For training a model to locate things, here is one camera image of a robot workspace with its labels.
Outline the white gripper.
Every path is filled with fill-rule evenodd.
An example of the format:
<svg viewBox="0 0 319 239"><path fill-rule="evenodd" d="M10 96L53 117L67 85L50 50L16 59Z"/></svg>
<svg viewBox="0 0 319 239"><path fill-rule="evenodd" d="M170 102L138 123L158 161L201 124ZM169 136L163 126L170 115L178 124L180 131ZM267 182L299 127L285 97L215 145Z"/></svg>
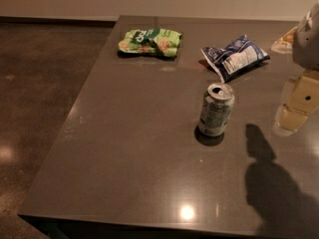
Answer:
<svg viewBox="0 0 319 239"><path fill-rule="evenodd" d="M287 104L276 112L275 126L288 132L297 131L319 108L319 1L297 26L292 57L300 67L316 71L305 71L295 81Z"/></svg>

